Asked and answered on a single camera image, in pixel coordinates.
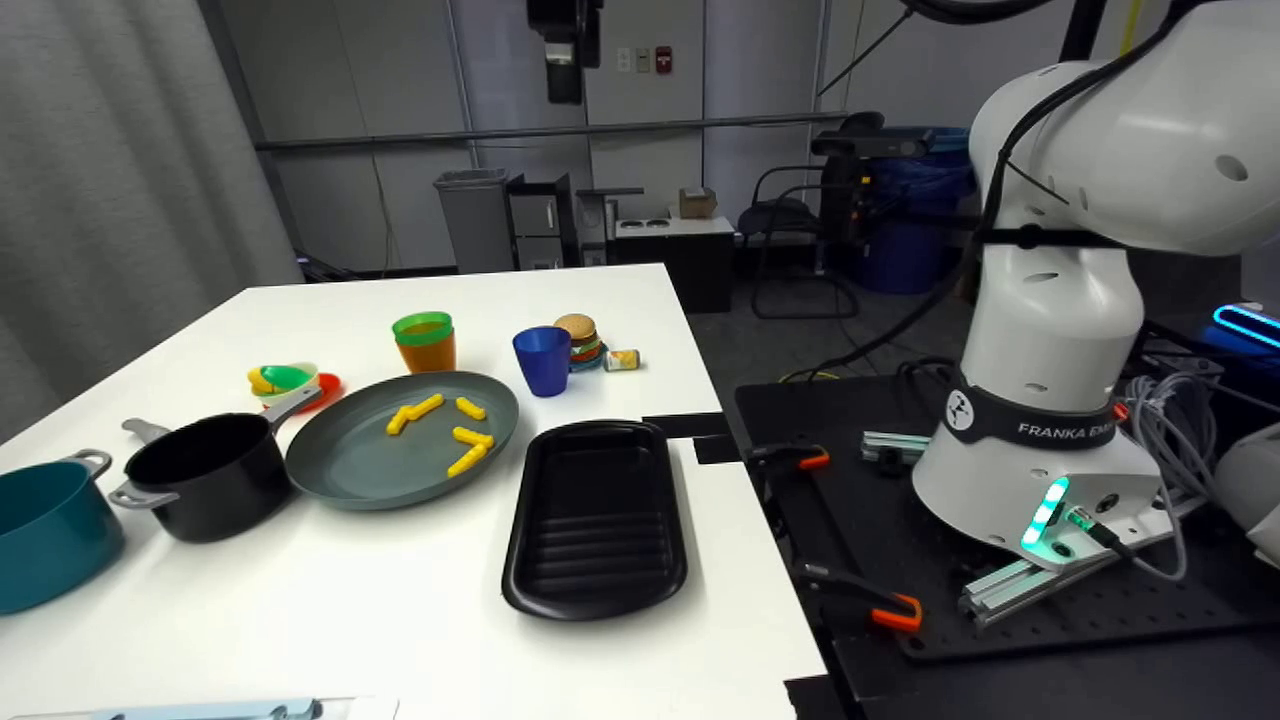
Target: lab room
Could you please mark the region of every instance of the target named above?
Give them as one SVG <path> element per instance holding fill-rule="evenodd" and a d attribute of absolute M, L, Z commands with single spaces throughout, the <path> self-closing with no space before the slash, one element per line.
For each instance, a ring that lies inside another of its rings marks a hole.
<path fill-rule="evenodd" d="M 0 720 L 1277 720 L 1271 0 L 0 0 L 0 94 Z"/>

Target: orange cup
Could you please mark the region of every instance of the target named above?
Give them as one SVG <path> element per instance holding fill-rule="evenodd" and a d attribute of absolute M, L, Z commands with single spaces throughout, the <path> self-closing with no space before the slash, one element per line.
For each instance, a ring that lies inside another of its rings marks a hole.
<path fill-rule="evenodd" d="M 394 325 L 395 347 L 411 375 L 425 373 L 454 373 L 456 344 L 454 344 L 454 317 L 447 313 L 411 313 Z"/>

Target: gray plate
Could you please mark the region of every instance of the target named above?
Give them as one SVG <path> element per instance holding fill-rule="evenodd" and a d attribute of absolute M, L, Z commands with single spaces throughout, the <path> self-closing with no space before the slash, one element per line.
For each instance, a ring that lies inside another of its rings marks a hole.
<path fill-rule="evenodd" d="M 432 417 L 410 423 L 400 435 L 386 432 L 400 403 L 422 403 L 432 390 L 443 396 Z M 468 420 L 454 407 L 454 396 L 478 400 L 489 420 Z M 298 432 L 289 445 L 289 479 L 321 504 L 350 512 L 429 504 L 472 482 L 514 440 L 517 417 L 517 396 L 492 375 L 395 375 L 346 396 Z M 456 423 L 489 432 L 498 448 L 472 471 L 447 479 L 447 465 L 464 457 L 464 445 L 454 440 Z"/>

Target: black pot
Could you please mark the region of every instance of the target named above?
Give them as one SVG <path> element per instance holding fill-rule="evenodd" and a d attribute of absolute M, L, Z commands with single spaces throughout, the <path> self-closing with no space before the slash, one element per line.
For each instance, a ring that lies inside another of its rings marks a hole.
<path fill-rule="evenodd" d="M 291 501 L 283 460 L 264 417 L 209 417 L 140 448 L 112 493 L 122 508 L 147 508 L 194 545 L 227 540 Z"/>

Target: white robot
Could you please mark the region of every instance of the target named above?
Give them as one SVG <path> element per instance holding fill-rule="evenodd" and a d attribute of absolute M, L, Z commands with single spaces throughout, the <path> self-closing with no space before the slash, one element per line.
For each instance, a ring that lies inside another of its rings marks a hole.
<path fill-rule="evenodd" d="M 982 108 L 983 196 L 1017 120 L 1093 66 L 1051 64 Z M 1031 574 L 1071 574 L 1111 554 L 1079 516 L 1123 547 L 1174 526 L 1153 504 L 1155 460 L 1108 420 L 1145 318 L 1123 247 L 1232 254 L 1280 235 L 1280 9 L 1205 4 L 1115 81 L 1043 117 L 1011 153 L 995 216 L 995 227 L 1029 224 L 1115 247 L 1051 235 L 983 247 L 964 383 L 913 482 L 932 516 L 1017 551 Z"/>

